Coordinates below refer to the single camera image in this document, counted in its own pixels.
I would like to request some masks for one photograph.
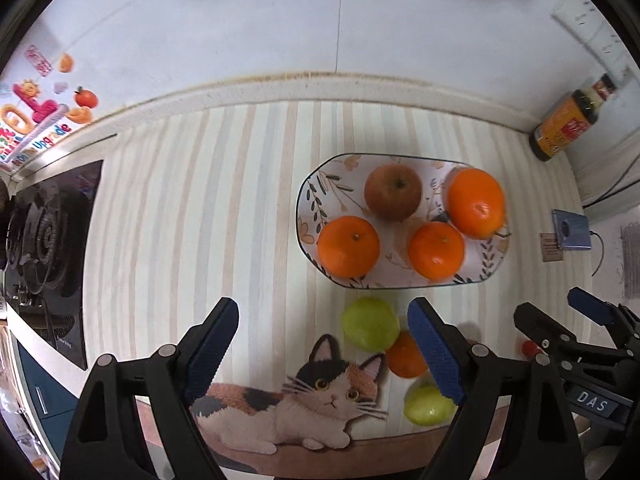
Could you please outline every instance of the cable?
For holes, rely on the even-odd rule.
[[[603,200],[606,200],[607,198],[611,198],[613,196],[616,196],[618,193],[622,193],[623,191],[629,189],[630,187],[635,186],[636,184],[640,184],[640,178],[637,180],[634,180],[633,182],[631,182],[630,184],[627,184],[625,187],[621,187],[620,189],[617,189],[615,192],[611,193],[610,195],[604,196],[602,198],[597,199],[595,202],[590,203],[589,205],[584,206],[583,209],[587,209],[589,206],[592,205],[596,205],[597,203],[602,202]]]
[[[589,231],[589,234],[591,236],[597,236],[598,240],[600,240],[600,243],[602,244],[602,254],[600,255],[600,263],[598,264],[598,266],[596,267],[596,270],[593,271],[593,274],[591,275],[591,277],[593,278],[596,275],[596,272],[598,272],[600,270],[600,267],[602,266],[602,263],[604,261],[604,240],[602,239],[602,237],[595,231]]]
[[[634,184],[637,184],[638,182],[640,182],[639,180],[636,180],[635,182],[631,183],[629,186],[623,187],[622,189],[617,190],[615,193],[612,193],[611,195],[609,194],[618,184],[620,184],[620,182],[622,182],[622,179],[625,178],[628,175],[629,171],[631,171],[631,168],[638,161],[638,159],[640,159],[640,153],[638,155],[636,155],[636,158],[629,165],[629,167],[626,168],[625,172],[620,176],[620,178],[616,180],[616,182],[615,182],[615,184],[613,186],[611,186],[603,194],[601,194],[599,197],[597,197],[596,200],[594,200],[593,202],[590,202],[586,206],[584,206],[583,209],[587,209],[588,207],[591,207],[592,205],[596,205],[597,203],[600,203],[603,200],[606,200],[607,198],[611,198],[612,196],[616,196],[619,192],[621,192],[621,191],[627,189],[628,187],[633,186]]]

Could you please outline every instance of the bottle cap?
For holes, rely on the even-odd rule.
[[[609,99],[618,89],[608,74],[603,74],[593,85],[593,89],[598,93],[603,101]]]

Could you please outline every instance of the cat ear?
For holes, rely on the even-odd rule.
[[[309,362],[340,359],[338,341],[331,334],[324,334],[314,345],[309,354]]]
[[[380,371],[382,370],[382,363],[385,361],[384,354],[376,354],[366,361],[364,361],[360,365],[360,370],[366,373],[369,377],[371,377],[374,381],[380,375]]]

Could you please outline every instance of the small sign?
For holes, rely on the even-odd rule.
[[[594,394],[590,390],[585,390],[581,386],[574,384],[566,395],[569,402],[580,406],[596,415],[609,418],[611,413],[618,407],[618,403],[607,397]]]
[[[564,254],[558,247],[555,234],[540,233],[540,248],[542,249],[543,262],[561,262],[564,260]]]

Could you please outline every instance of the screw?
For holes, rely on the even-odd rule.
[[[158,353],[162,356],[162,357],[169,357],[173,354],[175,354],[175,345],[162,345],[160,347],[160,349],[158,350]]]
[[[487,357],[489,355],[489,349],[484,345],[473,345],[471,347],[471,353],[478,357]]]
[[[546,354],[536,354],[536,362],[540,366],[547,366],[551,362],[551,360],[549,359],[549,356]]]
[[[98,357],[96,363],[98,364],[98,366],[106,366],[112,361],[112,359],[113,357],[111,357],[110,354],[102,354],[100,357]]]

